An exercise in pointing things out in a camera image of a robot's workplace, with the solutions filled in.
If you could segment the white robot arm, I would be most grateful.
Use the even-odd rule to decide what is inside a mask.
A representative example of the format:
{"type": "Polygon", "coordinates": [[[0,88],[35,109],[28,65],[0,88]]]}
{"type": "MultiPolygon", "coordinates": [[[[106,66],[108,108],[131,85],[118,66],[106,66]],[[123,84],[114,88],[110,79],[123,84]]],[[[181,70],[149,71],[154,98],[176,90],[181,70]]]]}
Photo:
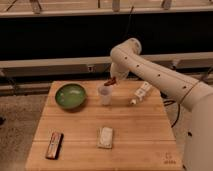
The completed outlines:
{"type": "Polygon", "coordinates": [[[185,171],[213,171],[213,87],[142,58],[141,51],[136,38],[113,47],[111,76],[120,81],[132,72],[190,111],[183,167],[185,171]]]}

